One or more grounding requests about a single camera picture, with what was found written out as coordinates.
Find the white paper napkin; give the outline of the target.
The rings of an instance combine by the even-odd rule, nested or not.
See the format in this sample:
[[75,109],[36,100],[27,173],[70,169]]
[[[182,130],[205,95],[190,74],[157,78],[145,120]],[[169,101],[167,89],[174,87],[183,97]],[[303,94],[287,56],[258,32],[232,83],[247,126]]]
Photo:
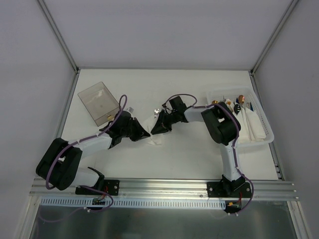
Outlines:
[[142,126],[150,134],[150,137],[146,139],[146,143],[152,146],[161,146],[164,143],[164,134],[151,133],[151,130],[155,126],[156,121],[157,121],[157,118],[154,118],[154,116],[150,116],[142,123]]

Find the ornate silver fork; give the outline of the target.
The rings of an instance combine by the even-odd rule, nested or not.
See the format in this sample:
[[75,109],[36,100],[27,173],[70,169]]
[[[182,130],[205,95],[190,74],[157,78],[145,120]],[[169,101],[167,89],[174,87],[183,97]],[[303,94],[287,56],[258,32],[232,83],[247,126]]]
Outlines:
[[157,118],[160,115],[161,109],[154,110],[154,118]]

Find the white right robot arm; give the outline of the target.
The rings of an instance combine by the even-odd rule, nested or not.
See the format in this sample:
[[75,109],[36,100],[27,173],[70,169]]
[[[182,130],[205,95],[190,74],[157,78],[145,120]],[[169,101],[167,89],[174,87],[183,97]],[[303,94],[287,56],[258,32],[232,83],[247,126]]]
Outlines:
[[172,131],[172,125],[178,122],[203,122],[211,138],[220,145],[223,162],[222,178],[227,180],[223,184],[223,191],[229,197],[234,197],[241,191],[237,181],[242,175],[239,173],[236,144],[241,125],[224,102],[209,106],[187,106],[179,95],[168,100],[171,109],[166,104],[160,111],[158,119],[151,130],[151,134],[162,134]]

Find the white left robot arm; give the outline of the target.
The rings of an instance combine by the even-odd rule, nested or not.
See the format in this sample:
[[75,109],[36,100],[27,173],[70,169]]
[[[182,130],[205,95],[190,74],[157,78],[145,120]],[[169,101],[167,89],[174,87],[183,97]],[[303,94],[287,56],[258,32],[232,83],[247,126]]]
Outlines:
[[98,151],[108,150],[123,138],[132,142],[150,137],[137,118],[130,112],[116,114],[114,120],[96,134],[73,142],[56,138],[36,167],[36,174],[46,180],[46,188],[62,191],[70,186],[88,189],[92,194],[101,193],[105,176],[98,170],[79,167],[80,161]]

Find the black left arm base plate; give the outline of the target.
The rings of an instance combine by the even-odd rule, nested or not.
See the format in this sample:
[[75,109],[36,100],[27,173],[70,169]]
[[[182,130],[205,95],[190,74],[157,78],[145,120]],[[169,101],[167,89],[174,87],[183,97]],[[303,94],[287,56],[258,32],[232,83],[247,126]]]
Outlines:
[[[111,196],[117,196],[119,194],[120,188],[120,180],[113,180],[113,179],[104,179],[101,181],[99,186],[94,186],[93,189],[106,192]],[[78,187],[75,190],[76,195],[98,195],[102,196],[102,193],[89,190],[87,188]]]

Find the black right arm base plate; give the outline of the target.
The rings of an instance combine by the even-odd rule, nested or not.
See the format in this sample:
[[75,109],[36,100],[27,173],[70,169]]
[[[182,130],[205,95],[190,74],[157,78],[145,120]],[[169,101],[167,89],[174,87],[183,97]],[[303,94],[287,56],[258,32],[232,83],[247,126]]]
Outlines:
[[209,198],[245,198],[252,196],[251,186],[248,182],[235,189],[226,189],[223,182],[207,182],[207,194]]

